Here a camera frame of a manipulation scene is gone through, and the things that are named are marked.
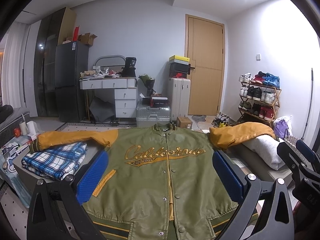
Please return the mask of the black refrigerator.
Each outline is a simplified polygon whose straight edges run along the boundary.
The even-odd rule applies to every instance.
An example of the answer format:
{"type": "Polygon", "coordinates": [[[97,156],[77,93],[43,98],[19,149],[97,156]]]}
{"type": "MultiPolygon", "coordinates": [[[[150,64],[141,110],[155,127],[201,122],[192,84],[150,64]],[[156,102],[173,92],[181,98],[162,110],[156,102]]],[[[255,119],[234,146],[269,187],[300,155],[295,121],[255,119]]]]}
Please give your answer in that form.
{"type": "Polygon", "coordinates": [[[59,120],[80,122],[85,115],[80,74],[88,69],[89,47],[79,41],[57,46],[55,57],[55,96],[59,120]]]}

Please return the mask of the white cup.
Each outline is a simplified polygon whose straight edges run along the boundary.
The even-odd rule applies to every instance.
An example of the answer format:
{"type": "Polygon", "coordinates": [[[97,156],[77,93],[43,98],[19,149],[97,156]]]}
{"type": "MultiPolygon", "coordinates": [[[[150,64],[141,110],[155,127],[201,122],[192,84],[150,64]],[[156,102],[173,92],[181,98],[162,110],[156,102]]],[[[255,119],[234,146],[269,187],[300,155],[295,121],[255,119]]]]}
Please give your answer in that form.
{"type": "Polygon", "coordinates": [[[19,127],[21,130],[21,135],[25,136],[28,134],[28,130],[27,130],[27,124],[25,121],[22,121],[19,123],[19,127]]]}

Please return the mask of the purple bag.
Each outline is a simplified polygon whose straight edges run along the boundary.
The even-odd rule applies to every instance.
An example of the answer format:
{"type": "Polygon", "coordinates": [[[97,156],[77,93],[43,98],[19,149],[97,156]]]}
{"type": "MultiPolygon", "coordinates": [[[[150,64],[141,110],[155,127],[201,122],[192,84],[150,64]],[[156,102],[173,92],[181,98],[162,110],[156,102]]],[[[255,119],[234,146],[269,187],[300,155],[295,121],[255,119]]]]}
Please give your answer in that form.
{"type": "Polygon", "coordinates": [[[273,122],[273,131],[275,135],[280,139],[285,139],[291,135],[292,133],[292,116],[285,115],[279,118],[276,118],[273,122]]]}

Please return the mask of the white dressing desk with drawers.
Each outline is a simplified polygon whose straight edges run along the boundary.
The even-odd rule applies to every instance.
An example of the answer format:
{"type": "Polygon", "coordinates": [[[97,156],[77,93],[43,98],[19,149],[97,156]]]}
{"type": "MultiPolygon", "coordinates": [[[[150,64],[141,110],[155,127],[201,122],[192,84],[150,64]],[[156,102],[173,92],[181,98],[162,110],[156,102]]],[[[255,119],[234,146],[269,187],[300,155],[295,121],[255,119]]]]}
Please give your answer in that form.
{"type": "Polygon", "coordinates": [[[135,77],[111,77],[103,79],[84,79],[80,89],[102,89],[113,92],[116,118],[135,118],[138,98],[137,79],[135,77]]]}

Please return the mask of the grey pillow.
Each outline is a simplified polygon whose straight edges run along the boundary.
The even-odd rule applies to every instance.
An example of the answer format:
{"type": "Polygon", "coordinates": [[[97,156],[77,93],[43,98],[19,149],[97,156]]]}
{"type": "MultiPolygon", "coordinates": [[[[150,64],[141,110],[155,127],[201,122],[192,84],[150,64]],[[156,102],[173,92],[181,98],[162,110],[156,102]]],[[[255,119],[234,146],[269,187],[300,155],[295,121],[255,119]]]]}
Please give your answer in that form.
{"type": "Polygon", "coordinates": [[[255,152],[273,170],[279,170],[285,163],[277,154],[277,147],[280,144],[270,135],[260,135],[242,143],[251,151],[255,152]]]}

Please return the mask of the stacked shoe boxes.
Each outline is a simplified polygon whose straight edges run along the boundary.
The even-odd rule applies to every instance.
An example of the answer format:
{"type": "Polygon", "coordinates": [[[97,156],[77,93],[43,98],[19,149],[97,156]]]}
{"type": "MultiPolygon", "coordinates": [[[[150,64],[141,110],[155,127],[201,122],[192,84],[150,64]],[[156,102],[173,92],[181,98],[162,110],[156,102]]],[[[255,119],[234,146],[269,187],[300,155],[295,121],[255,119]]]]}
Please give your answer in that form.
{"type": "Polygon", "coordinates": [[[173,55],[169,58],[169,76],[186,79],[190,74],[190,59],[184,56],[173,55]]]}

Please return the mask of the black red box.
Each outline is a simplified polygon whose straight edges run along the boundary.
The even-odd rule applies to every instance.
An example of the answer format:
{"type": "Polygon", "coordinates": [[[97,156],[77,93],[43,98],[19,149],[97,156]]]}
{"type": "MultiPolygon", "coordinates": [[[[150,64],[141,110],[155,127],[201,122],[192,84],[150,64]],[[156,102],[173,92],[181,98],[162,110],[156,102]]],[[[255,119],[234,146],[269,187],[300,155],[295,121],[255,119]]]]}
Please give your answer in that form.
{"type": "Polygon", "coordinates": [[[168,107],[169,99],[167,97],[152,96],[150,98],[150,106],[152,108],[168,107]]]}

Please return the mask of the wooden door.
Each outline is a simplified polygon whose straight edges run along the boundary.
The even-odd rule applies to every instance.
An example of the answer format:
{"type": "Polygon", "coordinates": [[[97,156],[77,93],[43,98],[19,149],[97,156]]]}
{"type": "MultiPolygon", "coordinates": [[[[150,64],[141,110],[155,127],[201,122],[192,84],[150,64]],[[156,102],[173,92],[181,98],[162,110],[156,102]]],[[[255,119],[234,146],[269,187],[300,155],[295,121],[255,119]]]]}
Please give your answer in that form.
{"type": "Polygon", "coordinates": [[[188,114],[216,115],[225,73],[224,24],[187,15],[184,55],[191,64],[188,114]]]}

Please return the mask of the cardboard boxes on fridge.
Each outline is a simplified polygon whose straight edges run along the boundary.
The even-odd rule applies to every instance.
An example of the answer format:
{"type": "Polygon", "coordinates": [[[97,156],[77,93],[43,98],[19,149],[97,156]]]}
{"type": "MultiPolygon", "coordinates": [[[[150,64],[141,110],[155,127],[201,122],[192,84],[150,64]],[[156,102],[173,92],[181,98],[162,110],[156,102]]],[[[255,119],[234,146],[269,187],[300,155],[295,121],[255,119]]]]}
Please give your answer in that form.
{"type": "Polygon", "coordinates": [[[79,34],[80,27],[77,26],[74,29],[72,36],[67,37],[62,43],[66,44],[73,41],[79,41],[87,46],[93,46],[94,40],[97,38],[97,35],[92,33],[79,34]]]}

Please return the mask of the small cardboard box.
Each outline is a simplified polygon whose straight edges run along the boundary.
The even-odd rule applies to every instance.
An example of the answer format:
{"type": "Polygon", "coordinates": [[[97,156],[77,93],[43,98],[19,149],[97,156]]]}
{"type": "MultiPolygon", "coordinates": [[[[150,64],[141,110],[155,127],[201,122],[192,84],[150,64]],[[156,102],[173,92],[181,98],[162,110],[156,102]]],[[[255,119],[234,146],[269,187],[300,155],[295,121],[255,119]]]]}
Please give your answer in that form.
{"type": "Polygon", "coordinates": [[[180,128],[192,129],[193,122],[187,116],[177,118],[177,126],[180,128]]]}

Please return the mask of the green yellow varsity jacket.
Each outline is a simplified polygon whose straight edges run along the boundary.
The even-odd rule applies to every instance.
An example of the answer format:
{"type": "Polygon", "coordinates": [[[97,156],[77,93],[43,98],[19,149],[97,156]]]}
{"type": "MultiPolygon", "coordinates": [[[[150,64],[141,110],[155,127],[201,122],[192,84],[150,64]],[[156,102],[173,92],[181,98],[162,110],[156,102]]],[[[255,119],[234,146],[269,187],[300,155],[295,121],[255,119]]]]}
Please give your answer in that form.
{"type": "Polygon", "coordinates": [[[218,239],[238,204],[213,167],[213,154],[260,135],[275,137],[258,122],[208,134],[172,124],[53,131],[37,137],[32,153],[75,142],[96,142],[107,153],[107,168],[82,204],[104,239],[218,239]]]}

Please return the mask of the silver aluminium suitcase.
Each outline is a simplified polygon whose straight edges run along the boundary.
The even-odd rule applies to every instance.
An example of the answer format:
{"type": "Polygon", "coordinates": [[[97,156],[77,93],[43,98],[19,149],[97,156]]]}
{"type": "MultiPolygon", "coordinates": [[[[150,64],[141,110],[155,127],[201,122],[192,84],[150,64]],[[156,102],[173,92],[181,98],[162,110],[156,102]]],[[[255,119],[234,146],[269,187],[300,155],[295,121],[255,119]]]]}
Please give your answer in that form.
{"type": "Polygon", "coordinates": [[[171,121],[170,107],[150,107],[140,101],[136,108],[138,128],[151,127],[154,124],[168,124],[171,121]]]}

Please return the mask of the wooden shoe rack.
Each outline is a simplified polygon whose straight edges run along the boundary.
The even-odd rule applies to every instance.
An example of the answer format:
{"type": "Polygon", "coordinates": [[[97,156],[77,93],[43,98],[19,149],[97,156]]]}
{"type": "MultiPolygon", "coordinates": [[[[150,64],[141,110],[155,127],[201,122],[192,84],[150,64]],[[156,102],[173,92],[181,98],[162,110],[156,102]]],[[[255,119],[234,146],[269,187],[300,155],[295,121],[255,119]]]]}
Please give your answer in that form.
{"type": "Polygon", "coordinates": [[[260,122],[272,127],[280,109],[280,78],[264,72],[246,73],[239,76],[239,82],[238,122],[260,122]]]}

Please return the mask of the dark flower bouquet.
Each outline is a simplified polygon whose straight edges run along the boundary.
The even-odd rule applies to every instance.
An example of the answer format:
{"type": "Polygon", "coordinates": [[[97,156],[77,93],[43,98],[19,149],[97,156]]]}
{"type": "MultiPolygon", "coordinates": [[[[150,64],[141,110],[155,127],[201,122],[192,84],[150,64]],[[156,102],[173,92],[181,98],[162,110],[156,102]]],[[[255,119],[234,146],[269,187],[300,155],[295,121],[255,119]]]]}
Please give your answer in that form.
{"type": "Polygon", "coordinates": [[[152,96],[152,94],[155,92],[153,88],[155,84],[155,79],[153,77],[148,76],[147,74],[140,75],[139,78],[146,88],[146,96],[152,96]]]}

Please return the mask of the tall dark wardrobe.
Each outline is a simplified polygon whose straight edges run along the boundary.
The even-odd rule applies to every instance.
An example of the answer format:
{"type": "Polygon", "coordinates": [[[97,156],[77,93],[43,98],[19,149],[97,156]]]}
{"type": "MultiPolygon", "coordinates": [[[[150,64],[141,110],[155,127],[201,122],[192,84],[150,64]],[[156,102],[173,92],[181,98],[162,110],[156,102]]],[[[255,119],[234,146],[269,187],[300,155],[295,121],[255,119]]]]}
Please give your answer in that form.
{"type": "Polygon", "coordinates": [[[73,36],[76,13],[64,7],[43,18],[36,40],[34,92],[37,115],[57,117],[55,97],[56,48],[73,36]]]}

